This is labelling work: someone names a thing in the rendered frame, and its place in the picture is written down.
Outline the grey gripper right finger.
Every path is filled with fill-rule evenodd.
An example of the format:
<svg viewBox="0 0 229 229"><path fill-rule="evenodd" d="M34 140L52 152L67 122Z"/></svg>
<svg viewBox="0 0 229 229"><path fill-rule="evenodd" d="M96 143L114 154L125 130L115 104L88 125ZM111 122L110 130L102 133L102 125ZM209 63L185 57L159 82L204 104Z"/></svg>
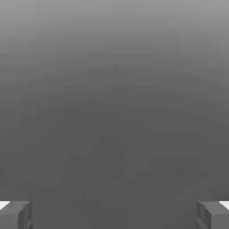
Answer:
<svg viewBox="0 0 229 229"><path fill-rule="evenodd" d="M229 229L229 201L198 201L197 229Z"/></svg>

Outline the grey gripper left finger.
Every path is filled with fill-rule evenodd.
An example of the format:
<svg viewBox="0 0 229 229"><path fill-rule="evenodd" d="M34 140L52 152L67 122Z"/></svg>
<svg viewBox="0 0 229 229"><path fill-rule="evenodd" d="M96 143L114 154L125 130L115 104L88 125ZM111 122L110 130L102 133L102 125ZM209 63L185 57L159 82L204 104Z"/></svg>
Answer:
<svg viewBox="0 0 229 229"><path fill-rule="evenodd" d="M0 200L0 229L34 229L33 202Z"/></svg>

